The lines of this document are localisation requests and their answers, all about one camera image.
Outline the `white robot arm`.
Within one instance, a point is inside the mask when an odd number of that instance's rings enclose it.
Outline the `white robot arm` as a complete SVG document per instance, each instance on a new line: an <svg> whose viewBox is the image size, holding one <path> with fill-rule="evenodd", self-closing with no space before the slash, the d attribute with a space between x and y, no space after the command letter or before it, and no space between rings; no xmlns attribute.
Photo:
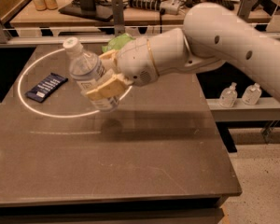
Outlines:
<svg viewBox="0 0 280 224"><path fill-rule="evenodd" d="M110 69L83 94L92 101L122 95L170 73L202 73L230 63L280 103L280 41L215 3L201 3L183 26L140 36L101 56Z"/></svg>

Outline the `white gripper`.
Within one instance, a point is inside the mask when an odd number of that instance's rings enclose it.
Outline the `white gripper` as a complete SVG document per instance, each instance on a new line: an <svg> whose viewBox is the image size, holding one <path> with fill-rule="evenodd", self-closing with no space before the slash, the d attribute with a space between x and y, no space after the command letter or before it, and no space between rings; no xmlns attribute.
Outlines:
<svg viewBox="0 0 280 224"><path fill-rule="evenodd" d="M122 95L132 84L145 86L159 76L184 71L189 56L189 44L180 28L138 37L119 51L112 49L99 56L106 70L117 73L119 68L122 74L87 78L88 85L81 94L92 101Z"/></svg>

